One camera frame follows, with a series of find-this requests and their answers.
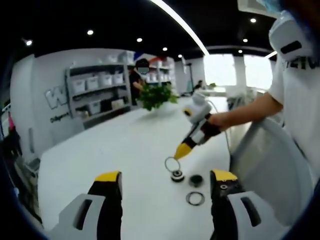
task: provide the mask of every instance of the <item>cable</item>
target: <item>cable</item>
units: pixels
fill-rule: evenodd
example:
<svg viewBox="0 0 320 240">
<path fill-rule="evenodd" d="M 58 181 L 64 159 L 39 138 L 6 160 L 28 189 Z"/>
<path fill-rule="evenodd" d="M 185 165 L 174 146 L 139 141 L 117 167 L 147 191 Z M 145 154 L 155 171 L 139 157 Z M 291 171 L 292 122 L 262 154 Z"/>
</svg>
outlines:
<svg viewBox="0 0 320 240">
<path fill-rule="evenodd" d="M 211 105 L 214 107 L 216 113 L 218 114 L 219 111 L 218 111 L 218 109 L 216 108 L 215 104 L 214 104 L 212 101 L 210 101 L 210 100 L 207 100 L 207 102 L 208 102 L 208 103 L 211 103 Z M 228 139 L 228 135 L 227 135 L 227 130 L 224 131 L 224 135 L 225 135 L 225 140 L 226 140 L 226 146 L 227 146 L 227 148 L 228 148 L 229 154 L 231 155 L 231 150 L 230 150 L 230 147 L 231 147 L 231 146 L 230 146 L 230 143 L 229 143 L 229 139 Z"/>
</svg>

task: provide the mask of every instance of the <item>white storage bin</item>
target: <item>white storage bin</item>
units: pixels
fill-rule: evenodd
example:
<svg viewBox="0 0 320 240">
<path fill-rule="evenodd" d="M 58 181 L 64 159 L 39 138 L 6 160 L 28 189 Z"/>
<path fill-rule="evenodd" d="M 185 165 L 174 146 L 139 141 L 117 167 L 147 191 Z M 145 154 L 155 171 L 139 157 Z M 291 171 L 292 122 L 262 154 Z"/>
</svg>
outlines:
<svg viewBox="0 0 320 240">
<path fill-rule="evenodd" d="M 91 115 L 99 114 L 101 112 L 101 102 L 100 101 L 90 102 L 88 104 L 88 106 L 89 106 L 89 111 L 90 111 Z"/>
<path fill-rule="evenodd" d="M 124 51 L 119 54 L 118 61 L 123 64 L 133 65 L 135 63 L 135 52 L 133 51 Z"/>
<path fill-rule="evenodd" d="M 108 55 L 106 57 L 106 62 L 107 63 L 116 63 L 118 61 L 118 56 L 115 55 Z"/>
<path fill-rule="evenodd" d="M 157 68 L 162 68 L 162 67 L 163 67 L 163 62 L 162 62 L 161 60 L 156 61 L 155 66 L 156 66 Z"/>
<path fill-rule="evenodd" d="M 145 82 L 146 82 L 146 83 L 150 83 L 150 82 L 151 82 L 150 73 L 147 73 L 147 74 L 145 75 Z"/>
<path fill-rule="evenodd" d="M 111 74 L 104 74 L 101 76 L 101 85 L 103 87 L 111 86 L 112 83 L 112 75 Z"/>
<path fill-rule="evenodd" d="M 150 73 L 150 80 L 152 83 L 157 82 L 157 73 L 156 72 Z"/>
<path fill-rule="evenodd" d="M 164 74 L 162 72 L 159 74 L 159 78 L 160 78 L 160 82 L 164 82 L 165 81 L 165 76 L 164 76 Z"/>
<path fill-rule="evenodd" d="M 164 82 L 168 82 L 169 81 L 169 75 L 168 74 L 164 74 L 163 75 L 163 81 Z"/>
<path fill-rule="evenodd" d="M 113 75 L 113 83 L 115 85 L 123 84 L 124 83 L 124 74 L 123 73 L 116 73 Z"/>
<path fill-rule="evenodd" d="M 125 102 L 124 102 L 123 99 L 118 99 L 118 100 L 114 100 L 114 101 L 111 102 L 112 109 L 119 109 L 123 105 L 125 105 Z"/>
<path fill-rule="evenodd" d="M 73 90 L 75 94 L 80 94 L 86 91 L 86 80 L 78 79 L 73 80 Z"/>
<path fill-rule="evenodd" d="M 96 90 L 99 88 L 99 78 L 98 76 L 89 77 L 86 80 L 88 90 Z"/>
</svg>

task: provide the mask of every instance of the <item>metal ring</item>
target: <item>metal ring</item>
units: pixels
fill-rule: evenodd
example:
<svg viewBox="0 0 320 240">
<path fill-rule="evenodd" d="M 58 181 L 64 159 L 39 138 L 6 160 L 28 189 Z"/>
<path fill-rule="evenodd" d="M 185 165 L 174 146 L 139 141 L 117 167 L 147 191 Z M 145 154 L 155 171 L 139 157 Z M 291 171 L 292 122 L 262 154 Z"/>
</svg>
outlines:
<svg viewBox="0 0 320 240">
<path fill-rule="evenodd" d="M 200 200 L 199 202 L 197 202 L 197 203 L 192 203 L 192 202 L 190 201 L 190 198 L 191 198 L 192 195 L 196 195 L 196 194 L 201 197 L 201 200 Z M 202 205 L 202 204 L 205 202 L 205 196 L 204 196 L 201 192 L 192 191 L 192 192 L 189 192 L 189 193 L 187 194 L 187 196 L 185 197 L 185 200 L 186 200 L 186 202 L 187 202 L 188 204 L 190 204 L 190 205 L 192 205 L 192 206 L 200 206 L 200 205 Z"/>
<path fill-rule="evenodd" d="M 181 166 L 180 166 L 180 162 L 179 162 L 178 160 L 175 160 L 175 161 L 178 163 L 178 169 L 170 170 L 170 169 L 168 168 L 168 166 L 167 166 L 167 161 L 168 161 L 169 159 L 175 160 L 175 158 L 174 158 L 173 156 L 167 157 L 167 158 L 165 159 L 165 161 L 164 161 L 164 166 L 165 166 L 165 168 L 166 168 L 170 173 L 173 173 L 173 172 L 175 172 L 175 171 L 180 171 Z"/>
<path fill-rule="evenodd" d="M 228 186 L 223 184 L 223 185 L 220 186 L 220 188 L 221 188 L 222 190 L 226 190 L 226 189 L 228 188 Z"/>
</svg>

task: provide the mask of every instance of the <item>recessed light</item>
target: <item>recessed light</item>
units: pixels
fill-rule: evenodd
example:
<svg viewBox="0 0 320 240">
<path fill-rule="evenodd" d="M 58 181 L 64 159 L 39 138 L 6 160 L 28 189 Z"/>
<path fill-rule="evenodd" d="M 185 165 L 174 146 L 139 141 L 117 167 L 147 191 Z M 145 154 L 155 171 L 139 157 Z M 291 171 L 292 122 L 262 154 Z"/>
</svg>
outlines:
<svg viewBox="0 0 320 240">
<path fill-rule="evenodd" d="M 31 46 L 31 45 L 32 45 L 32 40 L 28 40 L 28 41 L 26 41 L 26 42 L 25 42 L 25 45 L 27 45 L 27 46 Z"/>
</svg>

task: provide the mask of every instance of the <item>white table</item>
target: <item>white table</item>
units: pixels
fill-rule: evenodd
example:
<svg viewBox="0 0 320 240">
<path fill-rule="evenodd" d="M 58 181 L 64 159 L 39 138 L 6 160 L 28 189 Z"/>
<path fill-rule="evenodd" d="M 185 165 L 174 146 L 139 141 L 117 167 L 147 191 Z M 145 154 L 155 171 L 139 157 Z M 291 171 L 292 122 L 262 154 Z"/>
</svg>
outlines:
<svg viewBox="0 0 320 240">
<path fill-rule="evenodd" d="M 224 97 L 211 97 L 218 111 L 227 110 Z M 87 193 L 96 176 L 122 171 L 122 240 L 209 239 L 213 232 L 209 173 L 229 169 L 224 134 L 181 159 L 186 179 L 173 183 L 164 166 L 191 124 L 180 108 L 190 99 L 179 99 L 166 117 L 151 117 L 138 109 L 90 128 L 45 152 L 41 158 L 38 200 L 43 226 L 51 230 L 58 215 L 77 195 Z M 205 184 L 197 191 L 205 203 L 191 206 L 186 195 L 195 189 L 188 177 L 201 174 Z"/>
</svg>

